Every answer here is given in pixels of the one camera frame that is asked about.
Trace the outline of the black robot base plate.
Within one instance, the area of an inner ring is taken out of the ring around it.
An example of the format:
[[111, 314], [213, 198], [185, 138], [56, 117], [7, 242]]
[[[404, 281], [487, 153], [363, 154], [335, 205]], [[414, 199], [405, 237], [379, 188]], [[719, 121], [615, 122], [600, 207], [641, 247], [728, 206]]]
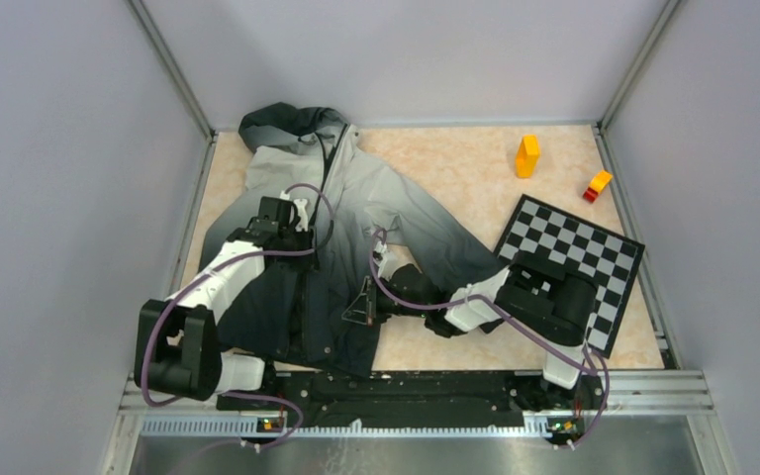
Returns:
[[539, 371], [391, 371], [368, 378], [325, 372], [278, 372], [264, 381], [275, 402], [226, 396], [220, 411], [301, 411], [306, 428], [338, 428], [361, 421], [368, 428], [513, 428], [544, 411], [569, 415], [596, 410], [604, 386], [598, 376], [580, 376], [564, 389]]

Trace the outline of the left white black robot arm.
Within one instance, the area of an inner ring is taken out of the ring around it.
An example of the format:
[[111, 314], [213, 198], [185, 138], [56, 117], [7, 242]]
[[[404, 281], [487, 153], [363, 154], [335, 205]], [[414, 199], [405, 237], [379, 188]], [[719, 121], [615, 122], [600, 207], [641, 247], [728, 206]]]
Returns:
[[218, 324], [256, 278], [280, 263], [307, 262], [313, 232], [304, 198], [264, 197], [246, 226], [232, 231], [216, 256], [185, 287], [139, 313], [134, 380], [147, 403], [152, 391], [205, 401], [232, 390], [255, 409], [276, 400], [277, 382], [263, 359], [225, 350]]

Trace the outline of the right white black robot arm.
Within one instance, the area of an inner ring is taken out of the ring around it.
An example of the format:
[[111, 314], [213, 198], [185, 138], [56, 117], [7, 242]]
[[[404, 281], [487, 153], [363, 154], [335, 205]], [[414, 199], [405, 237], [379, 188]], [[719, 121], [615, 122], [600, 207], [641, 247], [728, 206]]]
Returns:
[[418, 317], [442, 337], [513, 324], [546, 351], [543, 400], [566, 408], [580, 396], [581, 374], [595, 368], [585, 331], [598, 287], [589, 277], [520, 251], [494, 276], [446, 294], [414, 264], [399, 264], [391, 251], [373, 251], [370, 262], [344, 321], [376, 327], [392, 316]]

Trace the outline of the grey black gradient hooded jacket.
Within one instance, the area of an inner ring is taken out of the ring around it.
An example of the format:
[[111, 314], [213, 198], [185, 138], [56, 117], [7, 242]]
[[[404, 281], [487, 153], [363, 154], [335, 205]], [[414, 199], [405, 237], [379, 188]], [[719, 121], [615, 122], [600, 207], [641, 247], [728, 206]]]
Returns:
[[448, 299], [495, 275], [500, 260], [421, 186], [360, 149], [358, 129], [332, 108], [276, 103], [246, 114], [238, 133], [252, 152], [244, 191], [208, 229], [201, 263], [254, 218], [264, 197], [309, 202], [318, 263], [271, 262], [220, 318], [223, 348], [301, 366], [367, 376], [380, 331], [343, 318], [369, 275], [372, 235], [385, 229]]

